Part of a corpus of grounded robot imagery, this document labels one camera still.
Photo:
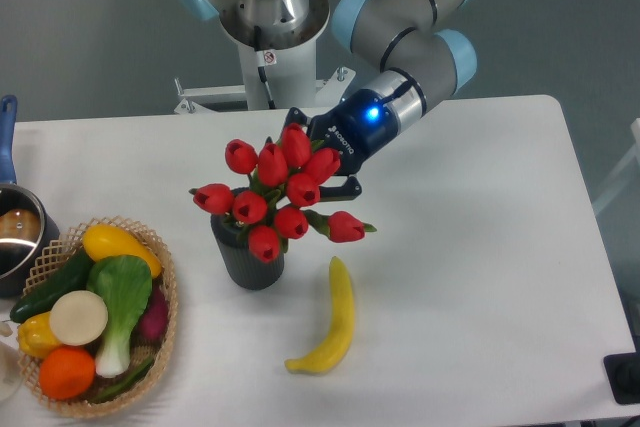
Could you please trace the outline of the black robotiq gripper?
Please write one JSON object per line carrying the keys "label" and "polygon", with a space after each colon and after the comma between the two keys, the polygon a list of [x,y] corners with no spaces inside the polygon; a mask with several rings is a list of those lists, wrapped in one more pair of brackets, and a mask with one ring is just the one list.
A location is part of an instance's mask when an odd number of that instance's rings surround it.
{"label": "black robotiq gripper", "polygon": [[[400,131],[399,120],[391,110],[389,97],[370,89],[360,89],[329,112],[311,118],[300,108],[287,112],[283,128],[298,125],[311,140],[322,140],[323,147],[337,150],[340,167],[336,174],[356,174],[363,163],[390,143]],[[321,201],[352,201],[362,194],[355,175],[340,186],[320,186]]]}

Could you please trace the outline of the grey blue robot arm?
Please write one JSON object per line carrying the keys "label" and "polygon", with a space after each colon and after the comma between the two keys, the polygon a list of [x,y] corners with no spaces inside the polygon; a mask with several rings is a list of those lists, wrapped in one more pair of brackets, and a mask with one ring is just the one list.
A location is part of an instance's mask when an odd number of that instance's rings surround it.
{"label": "grey blue robot arm", "polygon": [[[356,198],[363,163],[474,76],[469,40],[441,28],[467,1],[180,0],[195,17],[218,19],[236,44],[250,109],[283,109],[288,122],[338,151],[344,183],[322,188],[325,200]],[[353,94],[317,85],[325,29],[378,71]]]}

